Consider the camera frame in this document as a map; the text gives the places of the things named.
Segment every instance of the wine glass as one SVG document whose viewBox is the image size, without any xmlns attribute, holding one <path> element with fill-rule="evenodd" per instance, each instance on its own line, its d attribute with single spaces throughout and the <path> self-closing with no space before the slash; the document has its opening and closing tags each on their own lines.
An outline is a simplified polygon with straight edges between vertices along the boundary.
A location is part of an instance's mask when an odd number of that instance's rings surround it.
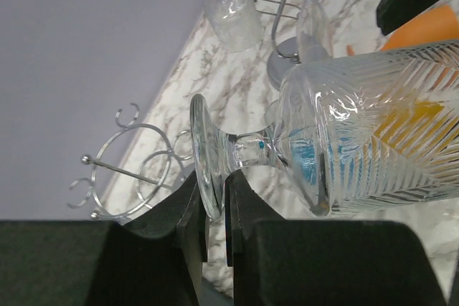
<svg viewBox="0 0 459 306">
<path fill-rule="evenodd" d="M 316 216 L 459 195 L 459 40 L 301 64 L 275 122 L 221 131 L 201 95 L 191 136 L 202 201 L 222 214 L 224 182 L 245 166 L 282 169 Z"/>
</svg>

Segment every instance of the gray background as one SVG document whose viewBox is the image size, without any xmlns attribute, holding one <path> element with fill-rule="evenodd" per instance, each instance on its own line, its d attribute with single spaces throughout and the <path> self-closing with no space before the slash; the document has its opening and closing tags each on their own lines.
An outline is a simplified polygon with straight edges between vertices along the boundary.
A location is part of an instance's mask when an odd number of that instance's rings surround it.
<svg viewBox="0 0 459 306">
<path fill-rule="evenodd" d="M 118 108 L 148 109 L 203 1 L 0 0 L 0 219 L 87 219 L 91 206 L 66 206 L 85 193 L 67 190 L 89 175 L 80 156 Z"/>
</svg>

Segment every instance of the white marble surface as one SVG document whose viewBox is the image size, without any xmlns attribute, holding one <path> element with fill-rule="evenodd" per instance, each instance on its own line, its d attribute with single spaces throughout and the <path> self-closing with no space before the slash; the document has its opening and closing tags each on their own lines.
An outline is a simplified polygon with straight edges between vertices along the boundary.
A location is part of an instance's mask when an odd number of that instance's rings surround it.
<svg viewBox="0 0 459 306">
<path fill-rule="evenodd" d="M 301 5 L 301 0 L 288 1 Z M 365 49 L 373 50 L 383 42 L 374 20 L 374 10 L 379 0 L 320 1 L 335 28 L 333 44 L 336 57 L 345 55 L 346 44 L 360 44 Z M 275 10 L 275 5 L 261 1 L 257 3 L 257 7 L 264 11 Z M 298 12 L 294 8 L 286 10 L 286 14 L 293 16 Z M 247 52 L 228 54 L 220 46 L 207 20 L 201 18 L 174 70 L 171 71 L 161 96 L 148 110 L 146 122 L 160 127 L 172 139 L 178 132 L 189 127 L 191 97 L 201 93 L 207 99 L 213 120 L 222 130 L 229 133 L 246 133 L 264 128 L 265 109 L 278 97 L 278 92 L 268 82 L 265 70 L 271 53 L 269 37 L 272 23 L 272 16 L 262 15 L 264 40 Z M 294 35 L 295 21 L 282 19 L 278 41 Z M 183 155 L 189 154 L 189 136 L 182 137 L 177 147 Z M 138 164 L 146 156 L 164 148 L 158 135 L 145 130 L 139 131 L 126 154 L 123 167 L 136 171 Z M 158 178 L 161 166 L 160 159 L 153 160 L 146 167 L 145 174 L 150 178 Z M 175 164 L 168 183 L 173 183 L 177 171 L 178 166 Z M 268 167 L 248 168 L 244 172 L 252 188 L 259 191 L 281 215 L 289 219 L 307 217 L 294 188 L 283 173 Z M 142 189 L 145 193 L 148 192 L 146 187 L 143 185 Z M 169 191 L 161 189 L 151 204 L 158 203 L 168 194 Z M 138 203 L 133 191 L 133 180 L 116 177 L 103 200 L 113 213 Z M 359 214 L 357 217 L 392 219 L 410 226 L 421 238 L 440 284 L 445 294 L 448 293 L 459 247 L 459 201 L 403 206 L 387 211 Z M 231 294 L 232 272 L 226 266 L 223 225 L 222 221 L 212 224 L 209 262 L 204 265 L 204 276 L 215 283 L 218 289 Z"/>
</svg>

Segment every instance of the clear glass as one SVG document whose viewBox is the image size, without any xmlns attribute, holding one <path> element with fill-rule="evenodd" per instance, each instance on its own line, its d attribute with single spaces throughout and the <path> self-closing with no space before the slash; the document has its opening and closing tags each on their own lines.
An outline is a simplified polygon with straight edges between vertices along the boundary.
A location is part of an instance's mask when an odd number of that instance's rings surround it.
<svg viewBox="0 0 459 306">
<path fill-rule="evenodd" d="M 459 40 L 301 64 L 283 81 L 275 123 L 242 135 L 191 101 L 207 213 L 243 166 L 286 171 L 316 216 L 459 196 Z"/>
<path fill-rule="evenodd" d="M 304 0 L 296 40 L 301 63 L 333 57 L 333 29 L 318 0 Z"/>
<path fill-rule="evenodd" d="M 262 39 L 260 14 L 253 0 L 206 0 L 204 14 L 230 52 L 245 51 Z"/>
</svg>

